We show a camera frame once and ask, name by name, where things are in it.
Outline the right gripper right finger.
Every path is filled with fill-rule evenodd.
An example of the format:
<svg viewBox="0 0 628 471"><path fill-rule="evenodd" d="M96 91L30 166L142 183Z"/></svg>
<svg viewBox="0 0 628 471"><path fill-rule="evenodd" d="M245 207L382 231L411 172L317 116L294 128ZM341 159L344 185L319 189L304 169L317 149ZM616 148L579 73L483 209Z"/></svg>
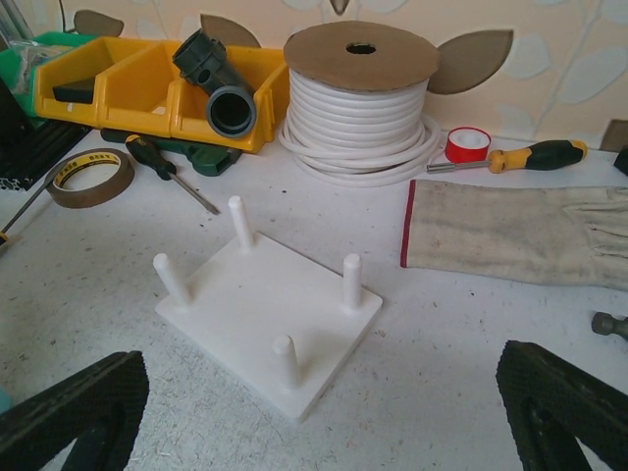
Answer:
<svg viewBox="0 0 628 471"><path fill-rule="evenodd" d="M509 340L497 386L525 470L589 470L585 445L627 468L627 395L543 347Z"/></svg>

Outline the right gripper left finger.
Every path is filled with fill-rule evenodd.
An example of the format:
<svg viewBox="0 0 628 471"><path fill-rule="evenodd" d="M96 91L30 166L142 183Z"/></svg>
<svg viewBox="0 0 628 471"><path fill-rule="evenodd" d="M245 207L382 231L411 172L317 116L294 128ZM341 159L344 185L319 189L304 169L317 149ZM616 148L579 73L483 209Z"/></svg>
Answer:
<svg viewBox="0 0 628 471"><path fill-rule="evenodd" d="M115 352L1 415L1 468L39 470L67 446L64 470L123 470L149 394L139 351Z"/></svg>

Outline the small orange-black screwdriver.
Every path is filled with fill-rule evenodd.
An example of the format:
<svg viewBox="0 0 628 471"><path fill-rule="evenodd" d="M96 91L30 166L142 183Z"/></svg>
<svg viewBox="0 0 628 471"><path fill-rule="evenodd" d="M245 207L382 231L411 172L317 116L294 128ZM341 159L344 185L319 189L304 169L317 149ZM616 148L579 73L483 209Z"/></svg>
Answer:
<svg viewBox="0 0 628 471"><path fill-rule="evenodd" d="M41 213L48 209L53 203L50 196L45 196L44 201L38 201L40 196L44 194L48 187L54 182L57 175L56 171L51 171L44 179L43 183L35 190L29 199L22 205L18 212L9 220L9 222L1 229L1 253L4 254L9 248L11 248L15 242L20 238L20 234L13 230L13 226L22 218L28 211L31 214L27 217L27 221L24 223L24 227L27 228L33 220L38 218Z"/></svg>

